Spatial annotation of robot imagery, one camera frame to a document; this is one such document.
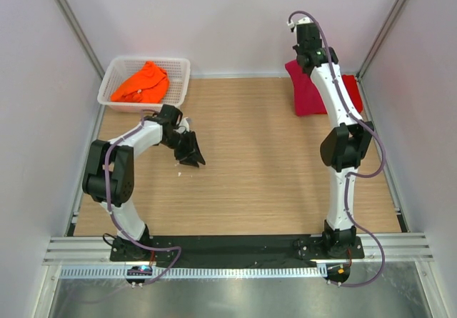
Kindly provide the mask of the magenta pink t-shirt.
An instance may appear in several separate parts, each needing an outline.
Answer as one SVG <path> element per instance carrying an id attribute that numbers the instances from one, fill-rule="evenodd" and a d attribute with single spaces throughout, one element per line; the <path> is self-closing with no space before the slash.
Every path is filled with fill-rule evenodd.
<path id="1" fill-rule="evenodd" d="M 326 109 L 309 76 L 302 72 L 296 60 L 284 65 L 293 85 L 293 105 L 296 116 L 326 114 Z"/>

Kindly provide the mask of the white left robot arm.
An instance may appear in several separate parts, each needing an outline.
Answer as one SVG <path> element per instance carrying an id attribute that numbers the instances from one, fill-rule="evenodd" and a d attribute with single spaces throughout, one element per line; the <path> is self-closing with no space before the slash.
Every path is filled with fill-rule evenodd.
<path id="1" fill-rule="evenodd" d="M 96 139 L 89 147 L 82 190 L 106 210 L 116 227 L 110 256 L 114 261 L 142 261 L 161 250 L 176 253 L 174 248 L 152 245 L 149 228 L 132 199 L 135 161 L 158 145 L 172 150 L 179 164 L 198 168 L 206 163 L 188 119 L 168 104 L 149 115 L 143 111 L 133 129 L 108 141 Z"/>

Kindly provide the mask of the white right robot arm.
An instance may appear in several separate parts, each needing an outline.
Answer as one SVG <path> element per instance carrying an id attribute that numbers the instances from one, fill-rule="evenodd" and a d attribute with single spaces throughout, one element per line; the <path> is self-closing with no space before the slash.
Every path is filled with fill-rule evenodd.
<path id="1" fill-rule="evenodd" d="M 321 160 L 330 172 L 330 205 L 324 221 L 321 248 L 331 258 L 343 257 L 356 244 L 353 213 L 355 177 L 371 143 L 371 134 L 343 82 L 336 53 L 326 48 L 317 24 L 296 22 L 296 60 L 317 88 L 331 124 L 320 146 Z"/>

